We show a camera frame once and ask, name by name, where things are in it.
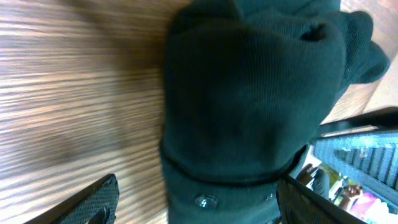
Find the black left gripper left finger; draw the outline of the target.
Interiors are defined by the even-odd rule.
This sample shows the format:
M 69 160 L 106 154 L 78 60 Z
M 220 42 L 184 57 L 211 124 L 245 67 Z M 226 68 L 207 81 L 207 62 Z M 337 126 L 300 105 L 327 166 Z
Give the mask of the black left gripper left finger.
M 118 202 L 118 181 L 107 174 L 26 224 L 113 224 Z

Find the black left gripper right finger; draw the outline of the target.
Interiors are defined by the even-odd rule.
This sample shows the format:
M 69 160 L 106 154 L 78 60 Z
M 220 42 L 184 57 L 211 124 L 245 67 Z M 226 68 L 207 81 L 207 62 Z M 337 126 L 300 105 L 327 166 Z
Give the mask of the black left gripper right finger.
M 278 182 L 277 201 L 282 224 L 366 224 L 289 175 Z

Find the dark green polo shirt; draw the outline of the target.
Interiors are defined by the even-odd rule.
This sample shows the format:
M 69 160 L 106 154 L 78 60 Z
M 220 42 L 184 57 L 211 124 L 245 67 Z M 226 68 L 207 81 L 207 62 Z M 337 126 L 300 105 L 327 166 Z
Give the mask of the dark green polo shirt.
M 160 158 L 170 223 L 269 223 L 278 180 L 352 84 L 390 61 L 339 1 L 195 0 L 165 41 Z

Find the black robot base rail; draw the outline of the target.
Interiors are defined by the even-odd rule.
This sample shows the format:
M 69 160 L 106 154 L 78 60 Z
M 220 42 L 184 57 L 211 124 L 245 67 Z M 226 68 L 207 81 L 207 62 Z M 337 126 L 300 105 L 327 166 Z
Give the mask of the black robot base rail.
M 323 124 L 314 156 L 391 201 L 397 194 L 397 108 Z

